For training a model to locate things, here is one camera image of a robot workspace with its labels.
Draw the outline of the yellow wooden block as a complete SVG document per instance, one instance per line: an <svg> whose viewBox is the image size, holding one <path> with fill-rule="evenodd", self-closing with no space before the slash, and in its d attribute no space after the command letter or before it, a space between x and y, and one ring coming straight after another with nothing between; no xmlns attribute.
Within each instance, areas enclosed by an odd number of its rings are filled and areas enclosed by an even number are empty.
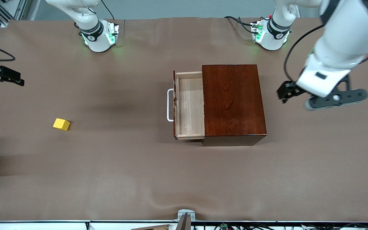
<svg viewBox="0 0 368 230"><path fill-rule="evenodd" d="M62 131L68 131L70 127L70 121L67 121L65 119L56 118L53 124L53 128L62 130Z"/></svg>

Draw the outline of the brown cardboard piece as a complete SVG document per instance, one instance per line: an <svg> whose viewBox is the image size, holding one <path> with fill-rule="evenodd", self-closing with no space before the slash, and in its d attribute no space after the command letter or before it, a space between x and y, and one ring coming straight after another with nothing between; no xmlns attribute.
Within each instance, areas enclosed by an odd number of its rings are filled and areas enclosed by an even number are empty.
<svg viewBox="0 0 368 230"><path fill-rule="evenodd" d="M131 230L170 230L169 224L132 228Z"/></svg>

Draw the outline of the light wood drawer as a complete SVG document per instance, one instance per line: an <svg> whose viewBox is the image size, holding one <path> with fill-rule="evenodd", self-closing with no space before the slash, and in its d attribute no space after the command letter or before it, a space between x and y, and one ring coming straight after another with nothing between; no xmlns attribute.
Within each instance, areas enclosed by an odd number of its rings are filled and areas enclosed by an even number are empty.
<svg viewBox="0 0 368 230"><path fill-rule="evenodd" d="M205 138L203 73L173 72L173 136L177 140Z"/></svg>

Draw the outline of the dark red wooden cabinet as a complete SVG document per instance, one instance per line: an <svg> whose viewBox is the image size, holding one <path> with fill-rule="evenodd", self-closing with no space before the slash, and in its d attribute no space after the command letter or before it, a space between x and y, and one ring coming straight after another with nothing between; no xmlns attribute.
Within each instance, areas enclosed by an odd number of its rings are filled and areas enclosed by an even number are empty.
<svg viewBox="0 0 368 230"><path fill-rule="evenodd" d="M254 146L266 137L257 65L204 65L202 72L203 146Z"/></svg>

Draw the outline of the grey metal clamp bracket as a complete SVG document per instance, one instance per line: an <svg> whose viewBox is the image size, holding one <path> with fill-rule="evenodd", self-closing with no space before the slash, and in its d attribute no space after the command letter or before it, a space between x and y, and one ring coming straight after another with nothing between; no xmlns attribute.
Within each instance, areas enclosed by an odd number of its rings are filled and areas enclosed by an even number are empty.
<svg viewBox="0 0 368 230"><path fill-rule="evenodd" d="M178 224L175 230L194 230L193 223L196 221L195 211L189 209L179 210L176 221Z"/></svg>

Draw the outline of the brown table cover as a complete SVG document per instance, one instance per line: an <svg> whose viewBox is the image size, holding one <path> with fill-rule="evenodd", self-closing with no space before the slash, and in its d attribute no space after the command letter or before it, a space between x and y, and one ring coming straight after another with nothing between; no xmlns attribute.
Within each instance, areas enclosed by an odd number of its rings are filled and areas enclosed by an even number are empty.
<svg viewBox="0 0 368 230"><path fill-rule="evenodd" d="M70 21L12 21L0 83L0 220L168 219L368 222L368 99L306 111L282 104L290 45L319 24L297 19L288 43L265 51L228 19L131 19L118 45L88 49ZM267 137L203 147L173 137L173 71L257 64ZM351 73L368 91L368 62ZM68 131L53 128L56 118Z"/></svg>

